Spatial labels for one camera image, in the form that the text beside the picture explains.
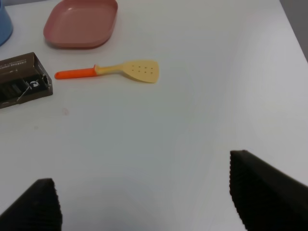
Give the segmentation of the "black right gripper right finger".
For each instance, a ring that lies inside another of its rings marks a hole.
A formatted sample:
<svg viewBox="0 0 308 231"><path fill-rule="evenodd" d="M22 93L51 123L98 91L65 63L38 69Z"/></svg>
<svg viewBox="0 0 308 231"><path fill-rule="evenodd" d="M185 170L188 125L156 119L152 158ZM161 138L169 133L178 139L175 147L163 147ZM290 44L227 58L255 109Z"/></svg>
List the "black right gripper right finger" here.
<svg viewBox="0 0 308 231"><path fill-rule="evenodd" d="M308 229L308 187L246 150L230 152L229 189L247 231Z"/></svg>

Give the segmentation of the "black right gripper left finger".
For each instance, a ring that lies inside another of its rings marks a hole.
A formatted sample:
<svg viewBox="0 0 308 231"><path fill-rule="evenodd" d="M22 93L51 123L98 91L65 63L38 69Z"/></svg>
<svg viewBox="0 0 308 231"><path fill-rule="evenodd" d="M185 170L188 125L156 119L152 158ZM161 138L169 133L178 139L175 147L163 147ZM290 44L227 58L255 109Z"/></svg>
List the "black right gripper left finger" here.
<svg viewBox="0 0 308 231"><path fill-rule="evenodd" d="M2 231L60 231L63 215L51 178L35 181L0 215Z"/></svg>

